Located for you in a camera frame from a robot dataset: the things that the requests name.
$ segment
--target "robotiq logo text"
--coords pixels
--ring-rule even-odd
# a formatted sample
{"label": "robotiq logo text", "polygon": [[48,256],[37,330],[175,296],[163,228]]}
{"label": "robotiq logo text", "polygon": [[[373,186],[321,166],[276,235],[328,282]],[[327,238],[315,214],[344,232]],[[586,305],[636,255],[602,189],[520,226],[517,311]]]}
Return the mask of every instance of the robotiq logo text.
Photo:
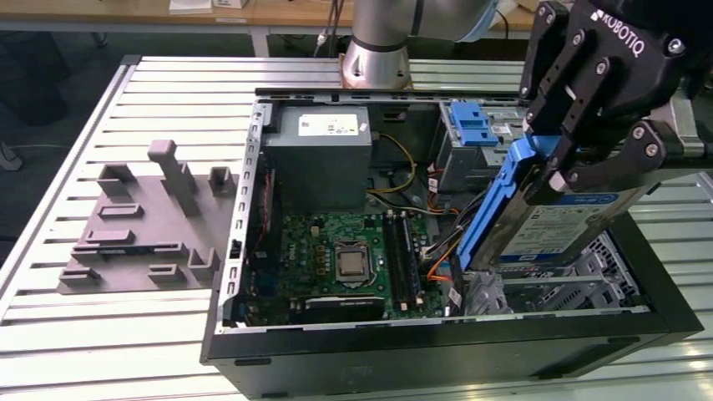
{"label": "robotiq logo text", "polygon": [[600,20],[606,24],[609,29],[612,29],[612,32],[614,32],[617,38],[626,44],[628,48],[634,54],[634,57],[638,58],[638,56],[644,52],[644,49],[646,48],[646,44],[641,39],[638,39],[638,36],[636,36],[632,27],[625,25],[618,19],[612,17],[601,10],[597,10],[592,14],[592,21]]}

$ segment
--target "gray power supply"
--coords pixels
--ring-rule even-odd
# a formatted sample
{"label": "gray power supply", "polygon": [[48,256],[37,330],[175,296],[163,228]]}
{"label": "gray power supply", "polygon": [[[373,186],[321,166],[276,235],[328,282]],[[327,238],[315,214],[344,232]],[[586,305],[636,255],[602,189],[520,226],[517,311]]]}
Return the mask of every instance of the gray power supply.
{"label": "gray power supply", "polygon": [[288,213],[364,208],[371,162],[365,107],[287,107],[279,132],[264,135],[263,151],[280,171]]}

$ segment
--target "metal slotted table surface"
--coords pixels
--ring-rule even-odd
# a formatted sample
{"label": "metal slotted table surface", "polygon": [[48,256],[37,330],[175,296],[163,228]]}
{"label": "metal slotted table surface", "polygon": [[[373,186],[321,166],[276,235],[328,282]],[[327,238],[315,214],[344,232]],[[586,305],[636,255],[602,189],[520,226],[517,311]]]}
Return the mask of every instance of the metal slotted table surface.
{"label": "metal slotted table surface", "polygon": [[[57,276],[99,196],[105,162],[159,174],[147,145],[173,139],[205,174],[240,170],[256,87],[340,86],[336,61],[159,58],[121,65],[0,270],[0,393],[4,399],[240,399],[199,364],[209,290],[63,296]],[[515,91],[520,63],[411,62],[416,89]],[[632,212],[706,330],[573,381],[500,383],[339,399],[592,399],[713,397],[713,204],[706,175],[670,181]]]}

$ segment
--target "yellow wire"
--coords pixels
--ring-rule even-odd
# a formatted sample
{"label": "yellow wire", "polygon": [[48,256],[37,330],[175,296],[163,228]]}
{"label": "yellow wire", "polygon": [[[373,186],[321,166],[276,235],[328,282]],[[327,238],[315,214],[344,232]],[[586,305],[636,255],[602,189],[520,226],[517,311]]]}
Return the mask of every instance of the yellow wire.
{"label": "yellow wire", "polygon": [[413,177],[416,177],[416,162],[413,161],[413,158],[411,157],[409,151],[405,149],[405,147],[399,143],[399,141],[388,134],[381,134],[381,136],[388,139],[393,144],[399,147],[399,149],[404,152],[405,157],[409,158],[411,162],[411,176],[409,179],[400,185],[395,186],[393,188],[383,188],[383,189],[375,189],[375,190],[367,190],[371,194],[389,194],[392,192],[399,192],[400,190],[404,190],[409,187],[411,183],[413,182]]}

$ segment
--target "desk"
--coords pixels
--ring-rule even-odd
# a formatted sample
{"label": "desk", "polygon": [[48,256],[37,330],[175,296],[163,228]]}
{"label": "desk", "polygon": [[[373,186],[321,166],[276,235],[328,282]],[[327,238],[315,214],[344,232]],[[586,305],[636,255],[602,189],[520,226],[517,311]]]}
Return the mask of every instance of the desk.
{"label": "desk", "polygon": [[[256,57],[268,57],[269,34],[317,35],[329,0],[249,0],[244,9],[213,8],[209,14],[171,15],[169,0],[3,0],[0,30],[119,33],[247,33]],[[351,34],[353,2],[347,1],[337,33]],[[507,16],[511,38],[528,39],[533,15],[516,8]],[[504,38],[505,25],[485,38]]]}
{"label": "desk", "polygon": [[[412,60],[416,89],[513,93],[521,63]],[[256,87],[339,88],[339,62],[312,58],[144,57],[121,65],[37,211],[0,269],[0,393],[40,399],[241,400],[199,364],[209,290],[63,296],[69,260],[100,188],[104,163],[136,175],[152,140],[172,139],[195,174],[213,165],[241,173]],[[513,401],[709,399],[713,371],[713,204],[706,175],[669,181],[630,212],[706,330],[649,348],[577,380],[499,383],[339,399]]]}

